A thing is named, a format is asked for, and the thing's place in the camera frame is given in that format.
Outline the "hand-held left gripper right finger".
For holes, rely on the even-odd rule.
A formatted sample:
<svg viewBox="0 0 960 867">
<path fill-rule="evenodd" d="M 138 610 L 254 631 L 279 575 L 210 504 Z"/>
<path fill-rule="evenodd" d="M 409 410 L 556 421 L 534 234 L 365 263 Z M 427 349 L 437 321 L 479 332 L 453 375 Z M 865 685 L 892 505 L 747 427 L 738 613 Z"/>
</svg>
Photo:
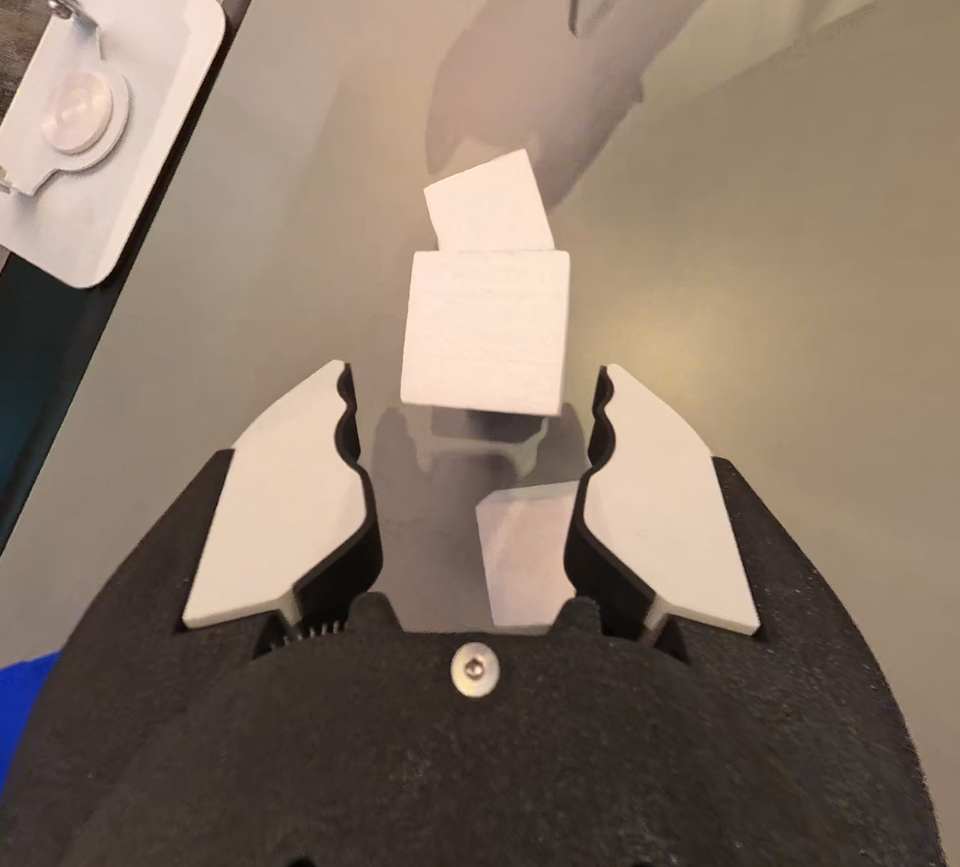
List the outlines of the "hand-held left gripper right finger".
<svg viewBox="0 0 960 867">
<path fill-rule="evenodd" d="M 755 635 L 760 615 L 709 447 L 616 364 L 599 369 L 591 410 L 563 550 L 575 595 L 622 640 L 654 642 L 677 618 Z"/>
</svg>

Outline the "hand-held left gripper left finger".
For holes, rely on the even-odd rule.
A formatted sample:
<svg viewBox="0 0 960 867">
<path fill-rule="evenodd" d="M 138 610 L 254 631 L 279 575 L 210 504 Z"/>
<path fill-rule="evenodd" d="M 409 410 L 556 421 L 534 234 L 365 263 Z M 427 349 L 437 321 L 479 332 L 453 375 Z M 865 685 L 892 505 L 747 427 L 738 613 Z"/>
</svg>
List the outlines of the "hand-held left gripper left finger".
<svg viewBox="0 0 960 867">
<path fill-rule="evenodd" d="M 238 437 L 183 612 L 188 629 L 273 615 L 293 633 L 346 624 L 382 569 L 360 464 L 352 367 L 335 359 Z"/>
</svg>

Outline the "white and wooden document stand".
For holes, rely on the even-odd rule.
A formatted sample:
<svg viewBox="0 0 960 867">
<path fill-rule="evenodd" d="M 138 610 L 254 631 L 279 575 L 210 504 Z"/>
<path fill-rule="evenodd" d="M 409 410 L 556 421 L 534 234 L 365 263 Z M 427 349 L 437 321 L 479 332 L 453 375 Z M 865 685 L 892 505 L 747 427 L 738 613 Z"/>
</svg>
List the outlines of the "white and wooden document stand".
<svg viewBox="0 0 960 867">
<path fill-rule="evenodd" d="M 1 127 L 1 244 L 77 289 L 114 271 L 226 31 L 216 0 L 45 0 Z"/>
</svg>

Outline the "blue plastic bin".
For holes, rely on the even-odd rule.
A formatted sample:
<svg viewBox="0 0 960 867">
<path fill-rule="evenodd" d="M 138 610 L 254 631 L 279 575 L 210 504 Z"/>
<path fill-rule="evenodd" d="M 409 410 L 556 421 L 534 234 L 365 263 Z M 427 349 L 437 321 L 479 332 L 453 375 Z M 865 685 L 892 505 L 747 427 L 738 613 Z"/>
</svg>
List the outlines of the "blue plastic bin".
<svg viewBox="0 0 960 867">
<path fill-rule="evenodd" d="M 32 708 L 61 653 L 55 651 L 1 669 L 1 789 Z"/>
</svg>

